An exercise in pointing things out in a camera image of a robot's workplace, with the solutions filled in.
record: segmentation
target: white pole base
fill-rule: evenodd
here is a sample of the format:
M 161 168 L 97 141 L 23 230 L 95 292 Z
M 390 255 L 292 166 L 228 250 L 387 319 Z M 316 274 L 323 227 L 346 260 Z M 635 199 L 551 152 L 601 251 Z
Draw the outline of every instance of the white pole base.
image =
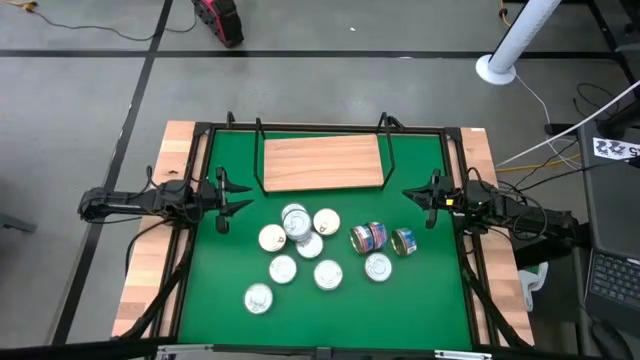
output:
M 482 80 L 493 85 L 507 85 L 516 78 L 516 68 L 510 67 L 504 74 L 498 74 L 489 70 L 489 59 L 491 55 L 485 55 L 476 62 L 476 72 Z

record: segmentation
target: red power tool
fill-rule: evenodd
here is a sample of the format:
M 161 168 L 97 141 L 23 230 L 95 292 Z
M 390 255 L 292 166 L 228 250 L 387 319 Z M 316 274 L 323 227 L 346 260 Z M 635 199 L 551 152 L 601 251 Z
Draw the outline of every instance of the red power tool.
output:
M 227 48 L 244 40 L 242 23 L 233 0 L 191 0 L 196 14 Z

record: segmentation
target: laptop keyboard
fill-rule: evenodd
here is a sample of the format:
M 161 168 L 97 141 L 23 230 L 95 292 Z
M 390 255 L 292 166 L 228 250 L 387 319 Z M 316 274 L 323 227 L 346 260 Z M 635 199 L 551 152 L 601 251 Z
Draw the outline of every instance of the laptop keyboard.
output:
M 594 254 L 591 291 L 640 309 L 640 266 Z

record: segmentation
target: wooden table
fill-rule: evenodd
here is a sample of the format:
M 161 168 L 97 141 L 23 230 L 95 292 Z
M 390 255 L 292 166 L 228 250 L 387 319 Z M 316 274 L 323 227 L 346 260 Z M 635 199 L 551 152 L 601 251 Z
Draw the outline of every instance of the wooden table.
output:
M 195 126 L 196 123 L 193 121 L 169 121 L 167 123 L 153 175 L 156 183 L 184 178 Z M 497 187 L 497 178 L 485 130 L 462 128 L 461 134 L 467 166 L 476 167 L 480 171 L 483 180 Z M 194 174 L 200 173 L 205 138 L 202 137 L 197 145 Z M 462 181 L 456 160 L 456 149 L 452 140 L 449 142 L 449 152 L 454 169 L 454 180 L 456 186 L 460 186 Z M 198 186 L 195 182 L 191 185 L 194 188 Z M 144 229 L 157 221 L 159 221 L 157 217 L 145 217 L 140 224 L 140 229 Z M 505 234 L 507 233 L 505 229 L 501 229 L 501 231 Z M 133 250 L 129 273 L 112 330 L 114 336 L 127 331 L 157 294 L 168 254 L 170 235 L 171 227 L 161 225 L 138 239 Z M 184 230 L 180 234 L 176 259 L 180 259 L 182 255 L 186 237 L 187 231 Z M 481 238 L 491 298 L 520 337 L 533 344 L 533 335 L 524 305 L 511 243 L 494 232 L 489 232 Z M 466 239 L 466 245 L 468 249 L 471 249 L 469 239 Z M 469 257 L 472 266 L 475 267 L 473 257 L 471 255 Z M 161 336 L 169 334 L 173 304 L 174 297 L 172 294 L 165 306 L 163 321 L 160 325 L 159 334 Z M 480 343 L 489 344 L 487 322 L 482 305 L 475 295 L 474 308 Z M 500 340 L 503 345 L 506 345 L 502 337 Z

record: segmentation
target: wooden cutting board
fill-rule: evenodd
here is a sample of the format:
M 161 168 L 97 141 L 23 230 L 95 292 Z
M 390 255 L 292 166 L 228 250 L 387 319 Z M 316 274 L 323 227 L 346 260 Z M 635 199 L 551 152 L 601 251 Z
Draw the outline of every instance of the wooden cutting board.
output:
M 265 140 L 267 192 L 382 186 L 376 135 Z

